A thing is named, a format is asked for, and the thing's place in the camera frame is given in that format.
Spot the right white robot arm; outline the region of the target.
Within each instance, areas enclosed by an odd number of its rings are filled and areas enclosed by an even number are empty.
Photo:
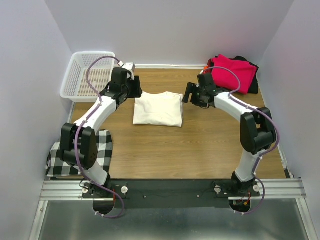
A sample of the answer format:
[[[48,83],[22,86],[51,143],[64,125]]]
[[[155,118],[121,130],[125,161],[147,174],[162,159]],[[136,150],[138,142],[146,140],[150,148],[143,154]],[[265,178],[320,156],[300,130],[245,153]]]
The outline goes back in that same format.
[[[189,82],[183,103],[201,108],[220,109],[240,123],[240,143],[243,148],[238,167],[230,179],[213,182],[217,197],[257,197],[260,194],[256,170],[263,156],[277,142],[277,132],[267,107],[257,108],[217,88],[210,73],[199,74],[197,83]]]

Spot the white t shirt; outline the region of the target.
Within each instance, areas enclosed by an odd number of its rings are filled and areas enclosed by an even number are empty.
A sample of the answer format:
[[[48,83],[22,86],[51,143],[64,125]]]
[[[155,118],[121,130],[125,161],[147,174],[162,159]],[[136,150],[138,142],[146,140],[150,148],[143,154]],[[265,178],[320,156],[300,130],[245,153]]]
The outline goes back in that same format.
[[[133,124],[182,127],[183,95],[180,93],[163,92],[151,94],[143,92],[135,99]]]

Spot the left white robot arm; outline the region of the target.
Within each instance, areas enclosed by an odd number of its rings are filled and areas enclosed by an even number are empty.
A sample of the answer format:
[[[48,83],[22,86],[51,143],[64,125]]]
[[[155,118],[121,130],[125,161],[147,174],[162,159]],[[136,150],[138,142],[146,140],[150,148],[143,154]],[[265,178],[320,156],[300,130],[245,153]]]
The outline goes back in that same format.
[[[102,90],[97,101],[80,119],[74,123],[65,123],[61,129],[59,158],[72,167],[76,167],[88,180],[93,191],[101,198],[110,193],[117,197],[123,194],[111,190],[111,177],[98,163],[97,132],[102,124],[127,99],[142,96],[140,77],[124,67],[115,68],[111,81]]]

